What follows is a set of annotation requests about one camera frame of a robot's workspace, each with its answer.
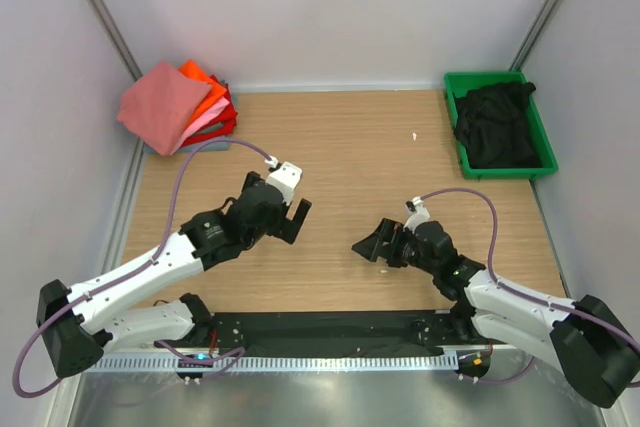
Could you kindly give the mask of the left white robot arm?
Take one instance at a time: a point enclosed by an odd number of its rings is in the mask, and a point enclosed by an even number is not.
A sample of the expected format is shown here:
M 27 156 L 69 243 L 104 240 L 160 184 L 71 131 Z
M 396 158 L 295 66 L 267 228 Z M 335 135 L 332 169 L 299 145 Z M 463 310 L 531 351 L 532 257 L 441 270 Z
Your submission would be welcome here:
M 70 287 L 60 280 L 39 293 L 36 324 L 59 378 L 75 376 L 105 354 L 156 340 L 204 345 L 212 323 L 204 303 L 193 294 L 159 307 L 136 303 L 250 250 L 263 236 L 295 242 L 311 207 L 301 200 L 294 216 L 287 213 L 302 170 L 284 162 L 266 178 L 249 173 L 236 198 L 200 212 L 149 252 L 109 274 Z

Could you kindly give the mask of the black t shirt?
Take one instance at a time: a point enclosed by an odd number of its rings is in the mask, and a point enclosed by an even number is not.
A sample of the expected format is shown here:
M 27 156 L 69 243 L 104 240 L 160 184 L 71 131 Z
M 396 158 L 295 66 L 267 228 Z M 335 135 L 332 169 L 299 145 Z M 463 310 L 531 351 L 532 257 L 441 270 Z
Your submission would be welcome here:
M 536 87 L 531 82 L 501 82 L 457 97 L 454 135 L 476 169 L 538 168 L 527 111 Z

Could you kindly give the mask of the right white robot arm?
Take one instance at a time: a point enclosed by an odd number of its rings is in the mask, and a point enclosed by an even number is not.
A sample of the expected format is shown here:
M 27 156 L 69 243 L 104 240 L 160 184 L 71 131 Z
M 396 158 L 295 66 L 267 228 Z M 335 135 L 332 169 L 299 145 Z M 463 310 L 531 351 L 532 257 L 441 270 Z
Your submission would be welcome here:
M 370 262 L 430 274 L 459 311 L 450 319 L 455 338 L 514 346 L 556 368 L 598 407 L 611 407 L 639 384 L 639 344 L 604 301 L 545 295 L 492 276 L 487 266 L 460 254 L 436 221 L 409 227 L 383 219 L 352 249 Z

